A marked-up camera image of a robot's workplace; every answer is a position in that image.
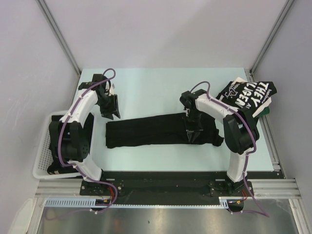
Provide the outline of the black graphic t shirt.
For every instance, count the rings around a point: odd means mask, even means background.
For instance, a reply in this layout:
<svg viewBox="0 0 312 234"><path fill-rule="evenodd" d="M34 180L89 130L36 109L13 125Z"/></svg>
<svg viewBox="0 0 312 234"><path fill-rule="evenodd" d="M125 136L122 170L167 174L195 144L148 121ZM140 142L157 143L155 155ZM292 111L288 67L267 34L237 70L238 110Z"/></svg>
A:
<svg viewBox="0 0 312 234"><path fill-rule="evenodd" d="M136 147L164 144L212 144L219 147L224 138L219 135L215 119L203 113L200 117L203 131L190 142L184 123L185 113L110 121L106 124L106 146Z"/></svg>

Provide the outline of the white plastic laundry basket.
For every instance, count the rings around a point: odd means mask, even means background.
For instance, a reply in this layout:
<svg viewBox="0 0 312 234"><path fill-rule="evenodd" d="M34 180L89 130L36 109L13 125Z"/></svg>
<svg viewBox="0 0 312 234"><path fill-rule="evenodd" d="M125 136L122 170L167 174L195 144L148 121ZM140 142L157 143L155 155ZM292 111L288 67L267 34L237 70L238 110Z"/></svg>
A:
<svg viewBox="0 0 312 234"><path fill-rule="evenodd" d="M33 167L33 176L37 179L61 179L61 178L74 178L80 176L79 172L74 173L65 173L65 174L48 174L47 169L53 162L53 157L50 146L50 133L49 133L49 124L52 121L53 117L56 117L56 120L59 120L63 117L67 111L58 111L49 114L43 124L41 139L38 146L38 151ZM95 133L96 133L96 124L98 122L98 116L94 112L90 112L93 116L93 128L91 134L91 144L90 152L87 158L82 162L78 163L78 168L86 174L88 177L91 177L94 180L99 180L100 177L100 168L93 161L93 146L95 144Z"/></svg>

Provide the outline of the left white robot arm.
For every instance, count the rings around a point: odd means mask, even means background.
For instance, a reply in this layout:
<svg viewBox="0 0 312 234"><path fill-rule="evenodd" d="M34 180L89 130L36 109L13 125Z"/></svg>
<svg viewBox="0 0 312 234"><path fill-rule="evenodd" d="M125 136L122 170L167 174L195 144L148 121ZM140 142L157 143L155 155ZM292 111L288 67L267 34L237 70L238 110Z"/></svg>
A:
<svg viewBox="0 0 312 234"><path fill-rule="evenodd" d="M103 118L120 117L117 94L106 69L102 74L94 74L92 80L78 87L78 96L69 110L58 120L49 124L50 146L54 163L61 172L78 172L84 180L90 181L91 190L97 195L104 194L108 183L101 179L102 170L91 155L91 135L87 120L92 117L91 110L99 107Z"/></svg>

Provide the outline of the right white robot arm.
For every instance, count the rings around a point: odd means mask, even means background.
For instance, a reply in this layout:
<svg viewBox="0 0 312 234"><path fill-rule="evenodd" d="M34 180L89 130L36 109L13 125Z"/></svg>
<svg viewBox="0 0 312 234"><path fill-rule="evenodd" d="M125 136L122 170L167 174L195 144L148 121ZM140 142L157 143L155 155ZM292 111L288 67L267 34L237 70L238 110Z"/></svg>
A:
<svg viewBox="0 0 312 234"><path fill-rule="evenodd" d="M247 155L256 151L259 139L257 121L249 109L237 109L210 96L202 89L181 94L180 102L186 110L184 123L190 143L203 132L201 115L208 114L223 125L224 140L230 150L230 164L227 170L225 191L229 195L237 195L242 191L241 181L247 175Z"/></svg>

